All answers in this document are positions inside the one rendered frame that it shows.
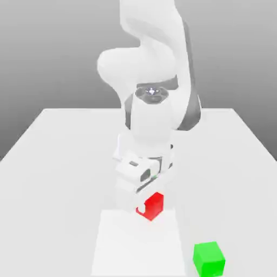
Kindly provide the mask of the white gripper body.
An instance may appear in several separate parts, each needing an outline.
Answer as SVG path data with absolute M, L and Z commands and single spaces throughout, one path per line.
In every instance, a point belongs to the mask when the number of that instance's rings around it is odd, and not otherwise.
M 137 207 L 162 188 L 162 177 L 146 182 L 137 187 L 135 183 L 118 177 L 115 183 L 115 202 L 119 209 L 133 212 Z

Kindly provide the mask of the small red cube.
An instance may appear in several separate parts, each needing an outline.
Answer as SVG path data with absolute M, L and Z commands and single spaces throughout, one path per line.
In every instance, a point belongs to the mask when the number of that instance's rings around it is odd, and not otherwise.
M 136 212 L 149 221 L 153 221 L 162 211 L 164 206 L 164 195 L 156 192 L 144 202 L 144 212 L 136 208 Z

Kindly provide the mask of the small green cube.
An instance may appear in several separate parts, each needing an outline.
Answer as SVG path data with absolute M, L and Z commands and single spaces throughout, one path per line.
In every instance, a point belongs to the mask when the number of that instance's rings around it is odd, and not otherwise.
M 216 241 L 194 245 L 193 263 L 199 277 L 223 275 L 226 259 Z

